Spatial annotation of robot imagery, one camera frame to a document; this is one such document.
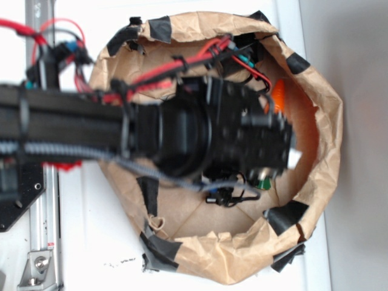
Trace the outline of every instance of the black bracket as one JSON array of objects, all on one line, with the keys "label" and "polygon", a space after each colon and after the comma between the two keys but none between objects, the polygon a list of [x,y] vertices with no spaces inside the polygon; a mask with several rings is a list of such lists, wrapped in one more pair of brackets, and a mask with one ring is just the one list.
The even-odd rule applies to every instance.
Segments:
[{"label": "black bracket", "polygon": [[40,164],[16,167],[19,173],[19,199],[1,199],[0,192],[0,233],[8,231],[45,190],[43,168]]}]

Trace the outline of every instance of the gray cable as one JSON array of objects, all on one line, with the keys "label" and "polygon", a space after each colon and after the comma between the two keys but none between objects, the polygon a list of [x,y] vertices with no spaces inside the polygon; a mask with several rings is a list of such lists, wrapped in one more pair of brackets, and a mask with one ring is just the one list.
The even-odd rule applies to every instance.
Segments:
[{"label": "gray cable", "polygon": [[[19,145],[15,141],[0,141],[0,154],[1,155],[12,155],[16,153]],[[57,144],[54,142],[27,142],[24,145],[24,150],[28,155],[49,155],[49,156],[73,156],[83,157],[87,159],[113,161],[119,164],[121,167],[130,170],[131,172],[138,173],[140,175],[149,176],[155,179],[161,179],[171,182],[177,186],[196,191],[209,191],[218,188],[240,188],[253,192],[256,196],[260,197],[260,192],[248,184],[241,184],[233,181],[221,181],[213,182],[210,184],[194,184],[185,181],[181,178],[174,178],[160,172],[157,169],[151,169],[142,166],[129,159],[124,159],[120,156],[116,156],[113,153],[106,152],[100,149],[92,147],[86,147],[83,145],[68,145],[68,144]]]}]

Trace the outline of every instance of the crumpled brown paper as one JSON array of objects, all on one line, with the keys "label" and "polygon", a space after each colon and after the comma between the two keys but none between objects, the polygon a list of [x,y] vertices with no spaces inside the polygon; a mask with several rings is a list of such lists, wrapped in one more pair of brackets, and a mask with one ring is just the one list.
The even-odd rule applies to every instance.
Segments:
[{"label": "crumpled brown paper", "polygon": [[[119,166],[101,168],[121,200],[133,228],[141,234],[150,226],[156,236],[182,243],[174,262],[177,271],[209,278],[222,284],[237,283],[273,263],[273,256],[308,239],[335,190],[340,166],[343,104],[330,84],[312,67],[292,73],[287,59],[293,51],[265,21],[214,12],[193,12],[170,16],[171,43],[150,36],[149,22],[141,24],[138,43],[145,55],[123,44],[117,55],[104,48],[98,57],[90,84],[108,89],[112,78],[131,83],[144,72],[171,61],[172,55],[192,56],[207,39],[225,33],[255,33],[266,49],[258,64],[272,81],[286,83],[285,115],[293,124],[303,152],[295,170],[272,181],[272,188],[259,201],[247,201],[226,209],[206,204],[203,193],[160,187],[158,217],[147,213],[136,175]],[[196,68],[188,75],[203,75]],[[244,79],[244,74],[233,76]],[[260,86],[258,82],[249,83]],[[147,102],[173,94],[172,89],[137,94],[134,102]],[[263,217],[263,211],[282,206],[291,199],[309,206],[298,225],[277,235]]]}]

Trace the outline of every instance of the brown paper bag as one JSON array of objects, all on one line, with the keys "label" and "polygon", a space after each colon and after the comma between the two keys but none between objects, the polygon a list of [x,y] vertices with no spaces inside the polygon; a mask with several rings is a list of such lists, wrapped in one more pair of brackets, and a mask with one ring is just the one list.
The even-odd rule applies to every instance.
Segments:
[{"label": "brown paper bag", "polygon": [[[162,181],[139,177],[114,163],[101,167],[141,237],[148,268],[234,284],[271,264],[280,270],[302,252],[329,202],[338,179],[343,127],[343,104],[333,88],[285,45],[260,12],[250,17],[184,13],[143,24],[132,19],[101,52],[90,84],[107,90],[112,78],[131,83],[171,61],[172,55],[192,56],[208,39],[225,33],[259,39],[262,49],[256,66],[273,82],[285,80],[285,115],[296,133],[297,150],[303,153],[296,169],[272,181],[259,201],[227,209],[206,204],[203,193],[165,187]],[[195,68],[187,75],[206,73]],[[243,70],[229,77],[245,78]],[[137,94],[133,102],[174,91]]]}]

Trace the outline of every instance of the green connector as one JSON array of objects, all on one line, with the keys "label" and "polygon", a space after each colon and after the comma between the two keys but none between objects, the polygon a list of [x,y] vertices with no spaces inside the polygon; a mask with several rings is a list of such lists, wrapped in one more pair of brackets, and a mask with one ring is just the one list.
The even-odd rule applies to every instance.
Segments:
[{"label": "green connector", "polygon": [[269,190],[271,189],[271,181],[269,178],[266,178],[264,180],[260,180],[259,184],[256,186],[256,188],[259,188],[261,190]]}]

